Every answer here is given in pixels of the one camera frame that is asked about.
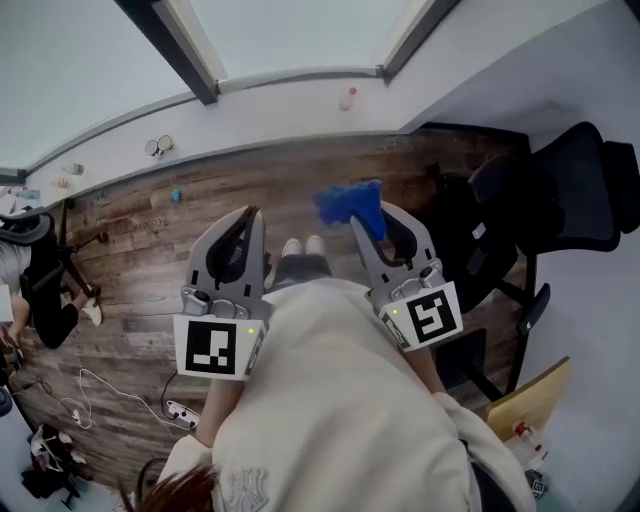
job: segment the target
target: white cable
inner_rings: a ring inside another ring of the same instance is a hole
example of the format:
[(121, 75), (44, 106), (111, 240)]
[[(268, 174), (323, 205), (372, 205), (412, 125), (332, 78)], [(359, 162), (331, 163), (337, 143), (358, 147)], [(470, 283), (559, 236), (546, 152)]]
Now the white cable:
[(74, 399), (74, 398), (61, 398), (60, 400), (58, 400), (61, 404), (63, 404), (64, 400), (69, 400), (71, 402), (75, 402), (77, 404), (79, 404), (83, 409), (84, 412), (87, 413), (87, 417), (89, 418), (89, 425), (84, 426), (82, 425), (82, 423), (80, 423), (80, 418), (78, 417), (77, 423), (78, 426), (84, 430), (89, 430), (92, 426), (93, 426), (93, 420), (91, 419), (91, 401), (89, 400), (89, 398), (87, 397), (87, 395), (84, 392), (84, 388), (82, 387), (82, 372), (87, 372), (90, 375), (93, 375), (94, 378), (96, 378), (97, 380), (99, 380), (100, 382), (102, 382), (103, 384), (106, 384), (107, 386), (109, 386), (113, 391), (115, 391), (117, 394), (122, 395), (122, 396), (126, 396), (127, 398), (134, 398), (135, 400), (138, 400), (139, 402), (142, 402), (144, 404), (144, 406), (149, 409), (149, 412), (151, 414), (153, 414), (153, 417), (155, 419), (157, 419), (160, 423), (164, 423), (165, 425), (169, 425), (170, 427), (178, 427), (182, 430), (191, 430), (190, 427), (183, 427), (181, 425), (178, 425), (177, 423), (172, 423), (169, 421), (165, 421), (162, 418), (160, 418), (151, 407), (149, 407), (149, 405), (147, 404), (147, 402), (145, 402), (142, 398), (140, 398), (137, 395), (130, 395), (129, 393), (123, 393), (122, 391), (118, 391), (116, 388), (114, 388), (111, 384), (109, 384), (106, 380), (104, 380), (101, 377), (98, 377), (95, 373), (93, 373), (91, 370), (87, 370), (86, 368), (80, 368), (80, 391), (82, 391), (82, 396), (84, 396), (84, 399), (87, 401), (87, 403), (89, 404), (89, 409), (87, 409), (85, 407), (85, 405), (82, 402), (79, 402), (78, 400)]

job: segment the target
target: wooden floor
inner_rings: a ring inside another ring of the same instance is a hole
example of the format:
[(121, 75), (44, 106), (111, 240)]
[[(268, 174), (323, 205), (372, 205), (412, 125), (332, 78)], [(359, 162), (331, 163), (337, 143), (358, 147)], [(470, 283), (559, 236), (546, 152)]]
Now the wooden floor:
[[(242, 205), (258, 205), (272, 254), (278, 255), (291, 236), (319, 233), (334, 274), (365, 284), (349, 228), (320, 224), (314, 192), (377, 178), (386, 201), (417, 211), (434, 193), (427, 165), (438, 162), (444, 172), (468, 174), (489, 157), (513, 150), (486, 137), (438, 131), (322, 140), (210, 158), (88, 193), (70, 212), (69, 226), (76, 241), (96, 230), (109, 233), (108, 244), (91, 244), (78, 255), (85, 277), (102, 287), (104, 324), (96, 328), (82, 318), (55, 351), (27, 332), (28, 364), (12, 377), (12, 385), (19, 389), (40, 376), (56, 397), (81, 399), (78, 371), (84, 367), (121, 391), (140, 395), (161, 414), (160, 394), (175, 370), (172, 314), (182, 308), (179, 292), (189, 249), (216, 219)], [(171, 200), (174, 189), (182, 195), (177, 204)], [(523, 277), (519, 264), (511, 281), (522, 284)], [(486, 373), (498, 386), (506, 384), (517, 314), (511, 301), (494, 293), (465, 315), (466, 330), (488, 330)], [(121, 479), (131, 488), (144, 463), (166, 456), (184, 432), (158, 423), (141, 404), (91, 377), (83, 384), (93, 404), (90, 430), (78, 428), (39, 386), (18, 398), (35, 424), (47, 422), (71, 434), (98, 482), (115, 486)], [(166, 397), (200, 410), (207, 386), (207, 380), (177, 376)], [(476, 410), (487, 403), (472, 384), (453, 393)]]

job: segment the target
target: black pants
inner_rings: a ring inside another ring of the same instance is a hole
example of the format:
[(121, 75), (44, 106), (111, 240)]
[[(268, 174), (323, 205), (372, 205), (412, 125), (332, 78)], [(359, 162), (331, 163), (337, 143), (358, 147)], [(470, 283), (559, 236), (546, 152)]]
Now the black pants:
[[(31, 261), (25, 270), (30, 283), (37, 283), (58, 266), (57, 244), (53, 234), (31, 246)], [(33, 295), (31, 317), (40, 340), (47, 348), (58, 348), (78, 325), (78, 310), (73, 304), (62, 307), (60, 281), (43, 287)]]
[(319, 254), (290, 254), (278, 263), (270, 292), (281, 290), (292, 284), (331, 277), (327, 259)]

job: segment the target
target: brown hair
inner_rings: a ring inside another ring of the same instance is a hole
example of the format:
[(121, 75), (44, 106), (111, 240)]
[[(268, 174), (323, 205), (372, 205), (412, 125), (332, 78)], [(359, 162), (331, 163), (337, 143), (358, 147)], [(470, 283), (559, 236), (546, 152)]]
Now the brown hair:
[(142, 503), (133, 508), (120, 485), (120, 497), (127, 512), (212, 512), (211, 491), (215, 484), (212, 467), (194, 468), (157, 484)]

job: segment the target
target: blue cloth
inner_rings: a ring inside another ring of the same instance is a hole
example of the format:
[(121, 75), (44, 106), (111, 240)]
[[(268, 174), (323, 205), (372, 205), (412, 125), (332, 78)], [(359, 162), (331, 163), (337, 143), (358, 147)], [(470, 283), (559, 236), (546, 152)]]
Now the blue cloth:
[(320, 220), (326, 225), (347, 224), (355, 215), (371, 231), (376, 240), (383, 240), (387, 226), (380, 208), (380, 180), (371, 180), (350, 187), (330, 187), (313, 197)]

